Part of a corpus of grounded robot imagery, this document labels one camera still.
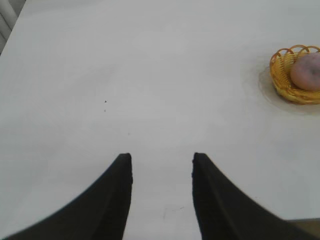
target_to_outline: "white table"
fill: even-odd
[[[284,102],[267,69],[279,48],[319,44],[319,10],[319,0],[28,0],[0,57],[0,238],[126,152],[125,240],[201,239],[196,151],[279,217],[319,217],[320,108]]]

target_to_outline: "wicker basket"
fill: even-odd
[[[271,57],[270,73],[273,84],[276,91],[285,99],[297,104],[320,104],[320,91],[302,90],[294,85],[290,78],[291,67],[297,59],[315,52],[320,53],[320,48],[295,45],[282,48]]]

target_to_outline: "yellow wicker basket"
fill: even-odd
[[[297,104],[320,104],[320,91],[306,91],[293,84],[290,78],[292,65],[309,53],[320,53],[316,46],[295,45],[278,50],[270,60],[270,73],[276,91],[285,99]]]

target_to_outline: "pink ball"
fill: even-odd
[[[320,53],[309,53],[299,58],[290,72],[292,82],[306,91],[320,91]]]

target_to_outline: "pink object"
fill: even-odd
[[[320,53],[309,53],[299,58],[290,72],[292,82],[306,91],[320,91]]]

